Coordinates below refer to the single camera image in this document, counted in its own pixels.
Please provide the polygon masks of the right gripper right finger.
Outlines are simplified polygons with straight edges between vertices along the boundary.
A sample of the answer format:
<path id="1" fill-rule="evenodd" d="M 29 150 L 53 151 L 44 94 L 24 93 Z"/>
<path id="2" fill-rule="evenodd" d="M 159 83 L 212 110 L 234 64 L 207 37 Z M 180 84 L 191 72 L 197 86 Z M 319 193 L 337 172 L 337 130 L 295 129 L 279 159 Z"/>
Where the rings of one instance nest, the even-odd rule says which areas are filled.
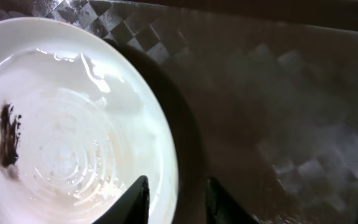
<path id="1" fill-rule="evenodd" d="M 207 224 L 259 224 L 215 178 L 206 184 Z"/>

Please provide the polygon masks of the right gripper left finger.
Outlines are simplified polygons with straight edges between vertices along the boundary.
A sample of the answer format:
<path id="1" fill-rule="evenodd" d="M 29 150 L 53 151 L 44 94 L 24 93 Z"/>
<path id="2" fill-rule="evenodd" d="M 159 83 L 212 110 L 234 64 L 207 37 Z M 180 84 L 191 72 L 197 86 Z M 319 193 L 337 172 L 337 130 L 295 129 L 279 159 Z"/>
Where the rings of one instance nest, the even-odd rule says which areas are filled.
<path id="1" fill-rule="evenodd" d="M 148 224 L 149 206 L 148 178 L 142 175 L 93 224 Z"/>

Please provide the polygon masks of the white plate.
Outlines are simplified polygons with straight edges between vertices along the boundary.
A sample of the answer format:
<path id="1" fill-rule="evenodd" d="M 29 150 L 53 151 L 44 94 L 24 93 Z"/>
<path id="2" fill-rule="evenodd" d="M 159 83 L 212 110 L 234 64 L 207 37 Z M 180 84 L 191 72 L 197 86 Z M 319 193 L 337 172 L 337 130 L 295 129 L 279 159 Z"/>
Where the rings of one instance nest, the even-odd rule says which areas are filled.
<path id="1" fill-rule="evenodd" d="M 138 70 L 73 25 L 0 21 L 0 223 L 93 223 L 142 175 L 171 223 L 177 155 Z"/>

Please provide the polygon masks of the large dark serving tray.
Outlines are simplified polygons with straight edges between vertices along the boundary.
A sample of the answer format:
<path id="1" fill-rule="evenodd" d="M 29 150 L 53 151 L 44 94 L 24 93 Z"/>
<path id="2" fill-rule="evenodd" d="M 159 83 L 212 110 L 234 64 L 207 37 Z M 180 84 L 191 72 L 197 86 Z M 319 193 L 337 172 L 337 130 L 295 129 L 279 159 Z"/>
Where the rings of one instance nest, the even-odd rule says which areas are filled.
<path id="1" fill-rule="evenodd" d="M 67 22 L 140 70 L 170 123 L 175 223 L 216 178 L 259 223 L 358 223 L 358 1 L 0 1 Z"/>

